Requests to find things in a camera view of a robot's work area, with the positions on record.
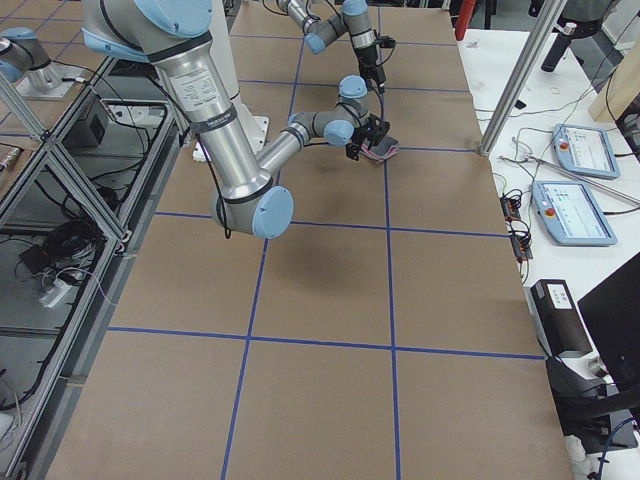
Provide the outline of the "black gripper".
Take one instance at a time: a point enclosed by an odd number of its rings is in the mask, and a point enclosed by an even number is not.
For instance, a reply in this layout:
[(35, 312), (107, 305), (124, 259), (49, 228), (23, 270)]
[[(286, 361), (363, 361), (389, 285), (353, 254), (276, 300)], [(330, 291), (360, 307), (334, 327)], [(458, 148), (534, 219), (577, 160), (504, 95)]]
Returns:
[(365, 143), (369, 146), (377, 146), (385, 137), (384, 122), (367, 122), (355, 130), (355, 143), (362, 147)]
[(365, 81), (368, 90), (383, 93), (385, 91), (386, 74), (379, 62), (376, 45), (368, 45), (355, 49), (360, 76)]

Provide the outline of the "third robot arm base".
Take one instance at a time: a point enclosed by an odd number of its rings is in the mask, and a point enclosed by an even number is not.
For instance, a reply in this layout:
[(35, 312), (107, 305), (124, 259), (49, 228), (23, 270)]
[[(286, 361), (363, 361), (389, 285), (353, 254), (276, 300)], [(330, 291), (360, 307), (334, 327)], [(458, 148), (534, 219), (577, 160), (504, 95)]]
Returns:
[(53, 62), (33, 30), (13, 27), (1, 32), (1, 74), (17, 84), (29, 100), (62, 100), (70, 88), (83, 83), (82, 67)]

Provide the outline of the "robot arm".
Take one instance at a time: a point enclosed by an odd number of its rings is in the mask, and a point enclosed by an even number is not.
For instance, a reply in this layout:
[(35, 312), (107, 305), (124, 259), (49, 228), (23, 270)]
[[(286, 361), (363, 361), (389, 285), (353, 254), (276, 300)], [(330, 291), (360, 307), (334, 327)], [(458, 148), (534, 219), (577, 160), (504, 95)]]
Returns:
[(380, 95), (385, 92), (385, 60), (380, 59), (379, 51), (394, 49), (396, 41), (374, 29), (365, 1), (344, 1), (328, 19), (317, 16), (309, 1), (284, 0), (277, 1), (276, 5), (300, 27), (305, 44), (313, 54), (324, 52), (347, 34), (367, 89)]
[(272, 239), (287, 230), (294, 212), (290, 191), (274, 182), (291, 158), (322, 138), (357, 159), (363, 143), (377, 145), (388, 132), (388, 123), (370, 113), (367, 102), (368, 92), (382, 90), (386, 80), (378, 60), (381, 39), (364, 1), (344, 2), (327, 20), (302, 1), (278, 2), (313, 52), (349, 35), (359, 72), (340, 81), (333, 109), (292, 115), (276, 139), (255, 152), (212, 52), (214, 6), (212, 1), (85, 1), (84, 41), (98, 53), (148, 63), (164, 73), (172, 99), (212, 165), (213, 217), (227, 233)]

